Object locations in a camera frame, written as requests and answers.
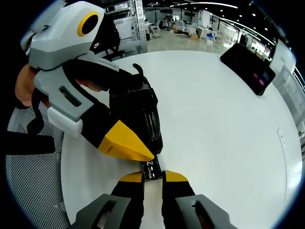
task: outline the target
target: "ceiling light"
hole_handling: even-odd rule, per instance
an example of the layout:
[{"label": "ceiling light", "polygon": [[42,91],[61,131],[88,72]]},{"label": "ceiling light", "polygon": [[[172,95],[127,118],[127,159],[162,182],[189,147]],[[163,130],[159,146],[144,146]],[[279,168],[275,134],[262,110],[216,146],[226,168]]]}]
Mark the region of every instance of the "ceiling light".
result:
[{"label": "ceiling light", "polygon": [[201,1],[201,2],[191,2],[191,4],[210,4],[210,5],[227,6],[227,7],[232,7],[232,8],[238,9],[237,6],[232,6],[232,5],[223,4],[223,3],[218,3],[218,2],[206,2],[206,1]]}]

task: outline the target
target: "desk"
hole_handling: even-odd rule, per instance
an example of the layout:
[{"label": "desk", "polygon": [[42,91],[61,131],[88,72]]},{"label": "desk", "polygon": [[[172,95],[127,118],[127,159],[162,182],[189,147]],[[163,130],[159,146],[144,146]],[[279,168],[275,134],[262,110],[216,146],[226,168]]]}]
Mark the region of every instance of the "desk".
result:
[{"label": "desk", "polygon": [[[297,129],[273,84],[258,97],[219,57],[163,51],[114,63],[132,73],[137,73],[132,64],[139,64],[158,97],[165,168],[186,176],[194,192],[227,211],[239,229],[269,229],[290,203],[301,178]],[[108,93],[92,95],[108,104]],[[286,198],[278,128],[289,152],[291,182]],[[139,171],[138,162],[106,156],[83,137],[65,135],[61,184],[70,222],[81,208],[110,194],[122,176],[134,171]],[[164,228],[161,191],[161,180],[145,183],[142,229]]]},{"label": "desk", "polygon": [[209,30],[207,28],[203,28],[203,27],[200,27],[200,26],[197,26],[197,25],[187,25],[187,27],[190,29],[189,31],[189,34],[195,34],[196,33],[196,30],[198,30],[198,34],[199,34],[199,39],[201,39],[203,37],[203,31],[206,31],[207,33],[211,33],[213,35],[213,42],[215,43],[216,42],[216,31],[212,31],[212,30]]}]

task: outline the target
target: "office floor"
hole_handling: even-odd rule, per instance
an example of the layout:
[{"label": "office floor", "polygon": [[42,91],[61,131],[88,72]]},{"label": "office floor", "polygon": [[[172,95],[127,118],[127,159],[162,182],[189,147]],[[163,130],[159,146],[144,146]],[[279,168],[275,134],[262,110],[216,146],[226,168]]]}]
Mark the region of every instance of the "office floor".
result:
[{"label": "office floor", "polygon": [[164,50],[192,50],[223,54],[228,48],[224,47],[222,40],[217,40],[216,43],[208,45],[206,39],[194,41],[190,37],[176,36],[176,33],[160,30],[157,32],[160,37],[147,41],[148,52],[164,51]]}]

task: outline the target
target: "human hand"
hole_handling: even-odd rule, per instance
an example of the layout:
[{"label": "human hand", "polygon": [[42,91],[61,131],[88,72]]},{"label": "human hand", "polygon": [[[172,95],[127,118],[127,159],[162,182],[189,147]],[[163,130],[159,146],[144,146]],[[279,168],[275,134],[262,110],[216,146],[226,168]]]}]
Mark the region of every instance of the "human hand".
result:
[{"label": "human hand", "polygon": [[[17,81],[15,84],[15,95],[23,105],[32,106],[32,94],[35,89],[34,77],[39,70],[32,68],[29,64],[26,64],[18,74]],[[101,91],[92,86],[90,81],[86,80],[75,80],[79,84],[82,84],[95,92]],[[42,99],[42,102],[49,107],[50,103],[47,97]]]}]

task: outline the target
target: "gray gripper housing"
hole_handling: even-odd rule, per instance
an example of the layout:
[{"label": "gray gripper housing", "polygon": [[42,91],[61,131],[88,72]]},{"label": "gray gripper housing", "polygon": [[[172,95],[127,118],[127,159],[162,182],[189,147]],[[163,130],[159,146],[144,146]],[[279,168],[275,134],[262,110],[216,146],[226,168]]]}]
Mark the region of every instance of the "gray gripper housing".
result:
[{"label": "gray gripper housing", "polygon": [[[93,52],[87,52],[78,56],[77,59],[103,65],[117,72],[120,69],[116,64],[95,56]],[[81,118],[81,115],[93,105],[89,99],[73,87],[67,79],[61,65],[47,71],[40,70],[34,78],[34,85],[38,90],[49,97],[50,105],[54,109],[75,122],[77,122]],[[65,97],[67,95],[76,100],[77,103],[72,104],[67,97]]]},{"label": "gray gripper housing", "polygon": [[104,229],[119,229],[130,198],[103,194],[84,207],[76,215],[76,221],[68,229],[97,228],[99,219],[107,211],[110,214],[104,224]]},{"label": "gray gripper housing", "polygon": [[204,195],[178,197],[175,200],[178,203],[186,228],[188,229],[202,228],[194,209],[196,202],[199,202],[204,208],[215,229],[237,229],[231,224],[229,214]]}]

